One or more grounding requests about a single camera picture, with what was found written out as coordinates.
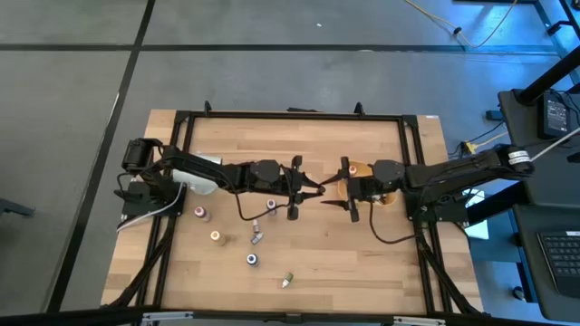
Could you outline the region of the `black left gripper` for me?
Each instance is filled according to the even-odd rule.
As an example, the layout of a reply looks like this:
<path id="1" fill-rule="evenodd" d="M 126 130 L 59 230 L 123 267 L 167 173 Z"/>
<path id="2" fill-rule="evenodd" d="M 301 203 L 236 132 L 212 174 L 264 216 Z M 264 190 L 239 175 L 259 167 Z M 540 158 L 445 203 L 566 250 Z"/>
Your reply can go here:
<path id="1" fill-rule="evenodd" d="M 302 186 L 325 191 L 325 188 L 310 179 L 300 170 L 303 163 L 302 156 L 293 157 L 293 189 L 299 190 Z M 235 190 L 238 193 L 250 192 L 272 196 L 290 196 L 287 205 L 286 218 L 290 221 L 299 217 L 299 205 L 305 200 L 321 197 L 324 193 L 296 192 L 293 194 L 292 181 L 286 170 L 273 159 L 264 159 L 239 164 L 235 178 Z"/>

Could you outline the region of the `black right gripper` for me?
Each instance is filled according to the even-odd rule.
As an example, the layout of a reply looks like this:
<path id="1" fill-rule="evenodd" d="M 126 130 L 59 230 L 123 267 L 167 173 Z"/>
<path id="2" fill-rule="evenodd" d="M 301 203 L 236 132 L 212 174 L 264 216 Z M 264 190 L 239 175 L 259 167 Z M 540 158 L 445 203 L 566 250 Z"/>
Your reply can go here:
<path id="1" fill-rule="evenodd" d="M 341 179 L 349 178 L 350 162 L 347 157 L 340 158 L 340 168 L 336 174 L 329 177 L 320 185 L 327 185 Z M 359 201 L 370 201 L 377 196 L 395 192 L 401 188 L 405 175 L 405 166 L 394 160 L 377 160 L 370 165 L 371 175 L 365 177 L 351 177 L 348 181 L 348 197 Z M 360 220 L 358 208 L 353 200 L 324 200 L 322 204 L 338 206 L 348 211 L 353 223 Z"/>

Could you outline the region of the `yellow plastic bin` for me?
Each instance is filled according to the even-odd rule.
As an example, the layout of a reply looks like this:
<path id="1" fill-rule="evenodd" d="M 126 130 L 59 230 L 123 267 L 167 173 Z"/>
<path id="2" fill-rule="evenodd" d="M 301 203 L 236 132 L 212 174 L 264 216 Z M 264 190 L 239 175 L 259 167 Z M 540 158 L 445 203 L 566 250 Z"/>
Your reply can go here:
<path id="1" fill-rule="evenodd" d="M 367 163 L 351 161 L 350 166 L 356 166 L 358 169 L 357 174 L 351 177 L 368 177 L 372 175 L 372 168 Z M 346 181 L 344 179 L 339 180 L 337 185 L 337 194 L 339 199 L 347 199 L 346 190 Z M 380 206 L 391 206 L 397 200 L 397 196 L 394 193 L 374 195 L 372 200 L 374 203 L 379 204 Z"/>

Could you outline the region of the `black desk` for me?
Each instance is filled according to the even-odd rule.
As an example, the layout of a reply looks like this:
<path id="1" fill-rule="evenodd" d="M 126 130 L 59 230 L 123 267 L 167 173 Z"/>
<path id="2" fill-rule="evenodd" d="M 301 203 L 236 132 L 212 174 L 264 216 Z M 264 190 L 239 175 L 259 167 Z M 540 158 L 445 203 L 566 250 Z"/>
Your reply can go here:
<path id="1" fill-rule="evenodd" d="M 513 145 L 527 147 L 546 140 L 537 135 L 536 106 L 520 104 L 513 91 L 501 91 L 498 100 Z M 544 143 L 527 147 L 527 151 L 533 157 L 547 147 Z M 539 309 L 552 321 L 580 323 L 580 299 L 557 290 L 538 240 L 542 232 L 580 231 L 580 163 L 567 161 L 579 151 L 580 147 L 556 147 L 536 159 L 534 175 L 517 184 L 526 190 L 529 204 L 513 207 Z"/>

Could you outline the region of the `black power brick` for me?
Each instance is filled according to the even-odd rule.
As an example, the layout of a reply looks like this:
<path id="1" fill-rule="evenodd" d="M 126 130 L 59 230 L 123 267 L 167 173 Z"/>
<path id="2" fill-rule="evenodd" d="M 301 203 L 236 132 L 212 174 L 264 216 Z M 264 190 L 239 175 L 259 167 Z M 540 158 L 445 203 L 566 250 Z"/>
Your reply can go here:
<path id="1" fill-rule="evenodd" d="M 557 92 L 545 92 L 538 102 L 538 137 L 541 139 L 560 138 L 570 131 L 570 110 L 562 96 Z"/>

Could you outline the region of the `black keyboard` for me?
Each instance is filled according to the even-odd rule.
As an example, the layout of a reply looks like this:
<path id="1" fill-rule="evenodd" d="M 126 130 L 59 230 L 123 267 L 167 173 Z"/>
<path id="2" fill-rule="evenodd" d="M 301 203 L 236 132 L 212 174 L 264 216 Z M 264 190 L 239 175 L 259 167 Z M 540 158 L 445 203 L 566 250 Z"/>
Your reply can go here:
<path id="1" fill-rule="evenodd" d="M 580 231 L 541 232 L 536 236 L 556 290 L 580 299 Z"/>

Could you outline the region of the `black pole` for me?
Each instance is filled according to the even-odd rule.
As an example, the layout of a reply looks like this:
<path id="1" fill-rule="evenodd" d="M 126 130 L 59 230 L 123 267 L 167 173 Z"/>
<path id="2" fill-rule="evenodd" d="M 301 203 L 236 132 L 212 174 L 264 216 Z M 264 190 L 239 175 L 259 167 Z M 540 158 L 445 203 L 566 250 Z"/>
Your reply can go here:
<path id="1" fill-rule="evenodd" d="M 523 91 L 519 91 L 516 94 L 517 101 L 521 104 L 531 105 L 545 91 L 549 90 L 554 84 L 578 66 L 580 66 L 580 59 L 578 58 L 566 57 L 560 60 Z"/>

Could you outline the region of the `black rig beam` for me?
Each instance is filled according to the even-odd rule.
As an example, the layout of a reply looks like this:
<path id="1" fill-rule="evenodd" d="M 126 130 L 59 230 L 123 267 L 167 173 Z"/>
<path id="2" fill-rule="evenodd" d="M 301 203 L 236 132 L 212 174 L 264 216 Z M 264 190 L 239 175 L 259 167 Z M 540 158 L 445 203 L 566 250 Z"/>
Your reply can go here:
<path id="1" fill-rule="evenodd" d="M 379 323 L 392 326 L 392 314 L 351 314 L 351 313 L 312 313 L 312 312 L 219 312 L 160 310 L 156 306 L 104 307 L 99 309 L 44 312 L 34 314 L 1 316 L 0 326 L 119 326 L 140 323 L 147 312 L 194 312 L 188 320 L 225 320 L 225 321 L 262 321 L 282 322 L 299 325 L 307 322 L 342 323 Z M 556 323 L 520 321 L 490 317 L 484 314 L 467 315 L 449 312 L 433 312 L 426 315 L 411 315 L 441 319 L 446 326 L 563 326 Z"/>

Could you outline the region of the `dark chair base leg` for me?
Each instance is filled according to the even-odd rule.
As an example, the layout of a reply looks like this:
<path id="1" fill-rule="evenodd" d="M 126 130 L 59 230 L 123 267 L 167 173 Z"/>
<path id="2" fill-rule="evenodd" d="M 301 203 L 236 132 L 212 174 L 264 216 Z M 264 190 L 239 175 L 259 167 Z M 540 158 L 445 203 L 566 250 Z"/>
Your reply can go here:
<path id="1" fill-rule="evenodd" d="M 34 214 L 34 209 L 0 198 L 0 216 L 4 213 L 14 213 L 20 216 L 32 216 Z"/>

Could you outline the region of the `black aluminium table frame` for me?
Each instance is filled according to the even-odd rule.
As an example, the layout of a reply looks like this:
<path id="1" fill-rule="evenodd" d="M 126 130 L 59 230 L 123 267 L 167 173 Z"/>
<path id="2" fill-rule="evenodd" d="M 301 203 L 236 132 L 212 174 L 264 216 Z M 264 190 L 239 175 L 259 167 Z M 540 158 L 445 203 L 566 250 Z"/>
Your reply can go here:
<path id="1" fill-rule="evenodd" d="M 436 164 L 447 157 L 440 120 L 423 116 L 211 111 L 182 119 L 177 111 L 155 110 L 145 134 L 227 163 L 271 158 L 288 164 L 299 155 L 316 181 L 333 175 L 344 156 L 367 164 L 387 158 Z M 264 195 L 188 194 L 172 245 L 138 302 L 219 312 L 457 310 L 411 240 L 402 195 L 391 206 L 361 205 L 357 223 L 322 204 L 337 197 L 337 187 L 328 186 L 324 197 L 304 202 L 290 221 L 284 210 L 266 216 Z M 197 206 L 211 214 L 209 222 L 195 216 Z M 252 245 L 255 219 L 263 238 Z M 215 230 L 227 237 L 223 246 L 211 241 Z M 249 254 L 258 256 L 258 267 L 247 264 Z M 294 278 L 283 288 L 288 272 Z"/>

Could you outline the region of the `silver metal bracket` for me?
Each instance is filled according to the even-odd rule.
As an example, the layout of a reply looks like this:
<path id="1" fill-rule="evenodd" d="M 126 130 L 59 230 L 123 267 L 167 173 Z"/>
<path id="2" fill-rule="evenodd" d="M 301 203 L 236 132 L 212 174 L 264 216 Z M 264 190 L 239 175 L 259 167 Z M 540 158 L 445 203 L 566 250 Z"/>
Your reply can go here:
<path id="1" fill-rule="evenodd" d="M 194 312 L 147 312 L 142 315 L 140 326 L 159 326 L 161 321 L 193 319 Z"/>
<path id="2" fill-rule="evenodd" d="M 425 317 L 394 316 L 392 326 L 446 326 L 446 322 Z"/>

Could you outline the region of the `black table leg frame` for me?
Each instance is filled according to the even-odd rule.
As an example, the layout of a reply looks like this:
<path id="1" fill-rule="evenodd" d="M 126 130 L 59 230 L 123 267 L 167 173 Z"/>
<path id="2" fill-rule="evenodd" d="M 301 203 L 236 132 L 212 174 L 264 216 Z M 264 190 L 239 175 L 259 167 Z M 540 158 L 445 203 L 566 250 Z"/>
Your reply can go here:
<path id="1" fill-rule="evenodd" d="M 575 0 L 536 0 L 535 8 L 561 57 L 580 47 L 580 6 Z"/>

